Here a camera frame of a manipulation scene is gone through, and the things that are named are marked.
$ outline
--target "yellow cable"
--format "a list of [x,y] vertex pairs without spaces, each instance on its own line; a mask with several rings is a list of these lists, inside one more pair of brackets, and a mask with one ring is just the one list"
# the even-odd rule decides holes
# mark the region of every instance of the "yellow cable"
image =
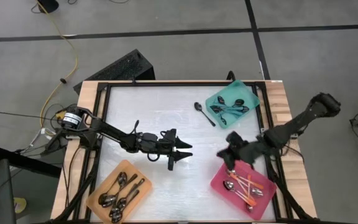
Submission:
[[[73,49],[73,51],[74,51],[74,55],[75,55],[75,66],[74,66],[73,70],[64,78],[64,79],[67,79],[67,78],[69,78],[69,77],[75,72],[75,70],[77,69],[77,66],[78,66],[78,54],[77,54],[77,52],[76,52],[76,50],[75,50],[73,44],[71,44],[71,42],[68,41],[68,40],[63,36],[63,34],[60,32],[58,26],[56,25],[55,21],[53,20],[52,16],[49,15],[49,13],[45,10],[45,8],[41,5],[41,3],[40,3],[38,0],[37,0],[37,4],[42,8],[42,10],[44,10],[44,13],[46,13],[46,15],[48,16],[48,18],[52,21],[52,23],[54,24],[54,26],[55,26],[57,32],[59,33],[60,37],[61,37],[63,40],[67,41],[67,43],[70,44],[70,46],[72,47],[72,49]],[[51,92],[51,94],[48,96],[48,98],[47,98],[45,104],[43,105],[43,107],[42,107],[42,109],[41,109],[40,117],[43,117],[45,108],[47,107],[47,105],[48,105],[50,99],[52,98],[53,94],[55,94],[55,92],[57,91],[57,89],[60,87],[61,84],[62,84],[62,83],[60,82],[60,83],[56,86],[56,88]],[[41,128],[44,127],[44,120],[43,120],[42,118],[40,118],[40,125],[41,125]]]

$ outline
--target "black stand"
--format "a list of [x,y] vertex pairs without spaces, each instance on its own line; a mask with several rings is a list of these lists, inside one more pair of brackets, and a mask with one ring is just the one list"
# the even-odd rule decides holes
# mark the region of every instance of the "black stand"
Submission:
[[9,164],[14,167],[26,169],[38,174],[48,175],[50,177],[60,177],[61,168],[59,167],[0,148],[0,160],[2,159],[7,159]]

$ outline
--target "wooden table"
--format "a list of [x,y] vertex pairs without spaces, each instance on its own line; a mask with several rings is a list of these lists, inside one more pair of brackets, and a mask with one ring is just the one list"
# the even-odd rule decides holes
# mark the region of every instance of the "wooden table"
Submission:
[[[245,82],[254,82],[255,80],[244,80]],[[131,81],[110,81],[111,83],[130,83]],[[186,82],[183,80],[180,81],[137,81],[141,82]],[[222,82],[219,81],[211,81],[211,80],[192,80],[189,82]],[[266,89],[267,89],[267,96],[270,104],[270,110],[272,113],[273,123],[274,125],[284,124],[287,121],[292,119],[290,108],[288,105],[287,96],[285,94],[284,84],[282,81],[276,80],[269,80],[269,81],[261,81],[265,82]],[[83,82],[80,97],[78,99],[77,106],[88,108],[89,110],[93,110],[95,99],[96,99],[96,92],[97,92],[98,81],[86,81]],[[98,116],[101,117],[101,113],[103,111],[104,105],[104,95],[106,94],[105,91],[102,92],[100,102],[99,102],[99,110]],[[264,126],[268,127],[267,123],[267,115],[264,108],[264,102],[262,98],[262,93],[258,94],[260,99],[262,117],[264,121]],[[70,161],[73,158],[74,152],[77,150],[79,140],[71,140],[68,143],[67,151],[65,154],[64,160],[64,168],[66,172],[68,172]],[[294,140],[291,141],[290,147],[299,150],[298,141]],[[81,168],[83,165],[83,158],[85,155],[85,150],[80,149],[72,162],[71,166],[71,177],[70,177],[70,188],[69,188],[69,198],[71,199],[78,189],[79,179],[81,175]],[[93,164],[93,160],[89,161],[88,171]],[[295,200],[303,207],[306,213],[311,215],[312,217],[316,217],[316,210],[314,208],[313,199],[310,192],[308,178],[306,176],[305,167],[302,162],[302,158],[294,154],[293,152],[289,152],[286,156],[282,157],[282,164],[283,170],[285,174],[285,179],[287,182],[287,187],[291,194],[294,196]],[[85,217],[85,200],[89,195],[89,189],[84,193],[82,203],[81,203],[81,210],[79,218]],[[280,191],[277,191],[278,196],[278,204],[280,208],[280,213],[283,218],[287,217],[285,213],[285,206],[282,194]],[[55,218],[61,214],[61,212],[65,208],[65,199],[66,199],[66,188],[65,188],[65,181],[63,172],[60,174],[60,180],[58,183],[58,188],[56,192],[55,202],[52,208],[51,218]]]

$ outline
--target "plastic tray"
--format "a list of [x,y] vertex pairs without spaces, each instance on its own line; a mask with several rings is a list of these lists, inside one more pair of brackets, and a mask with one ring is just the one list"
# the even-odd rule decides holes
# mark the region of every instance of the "plastic tray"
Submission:
[[[244,104],[236,105],[237,100]],[[209,97],[205,101],[206,109],[222,128],[227,128],[259,105],[259,99],[242,81],[236,80],[230,85]]]
[[242,192],[242,189],[238,184],[238,182],[233,178],[229,177],[228,174],[226,173],[226,170],[227,167],[225,164],[223,164],[221,168],[218,170],[218,173],[216,173],[216,175],[212,179],[211,187],[215,191],[217,191],[220,195],[222,195],[225,199],[227,199],[232,204],[234,204],[238,209],[245,212],[252,219],[260,220],[267,208],[267,205],[269,204],[269,201],[273,198],[274,193],[276,192],[277,189],[276,185],[262,174],[251,169],[250,165],[242,161],[236,161],[235,171],[237,175],[247,178],[248,174],[250,174],[251,181],[264,186],[264,188],[262,189],[263,196],[254,197],[255,201],[257,202],[257,205],[255,205],[252,211],[249,212],[245,207],[244,201],[240,197],[238,197],[234,192],[228,191],[223,186],[223,181],[230,180],[231,182],[234,183],[234,188]]

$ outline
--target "gray floor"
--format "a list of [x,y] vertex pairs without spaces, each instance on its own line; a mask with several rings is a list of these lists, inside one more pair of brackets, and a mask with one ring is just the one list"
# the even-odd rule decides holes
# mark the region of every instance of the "gray floor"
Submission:
[[[82,1],[52,16],[64,34],[97,34],[175,29],[249,28],[242,0],[107,0]],[[0,37],[56,35],[43,14],[33,14],[33,0],[0,0]],[[252,0],[258,27],[358,24],[358,1]],[[318,216],[358,223],[358,139],[349,119],[358,112],[358,30],[261,33],[272,79],[284,80],[292,113],[302,111],[320,91],[342,103],[339,116],[310,125],[300,144]],[[154,65],[159,80],[222,79],[229,70],[237,78],[262,79],[251,33],[73,40],[78,71],[52,103],[77,101],[72,86],[139,49]],[[62,40],[0,42],[0,111],[38,115],[47,95],[74,64]],[[25,147],[39,120],[0,115],[0,146]],[[46,142],[43,138],[37,144]],[[62,161],[62,154],[43,158]],[[14,193],[29,207],[18,223],[49,218],[57,180],[23,171],[13,179]],[[34,189],[43,191],[37,195]]]

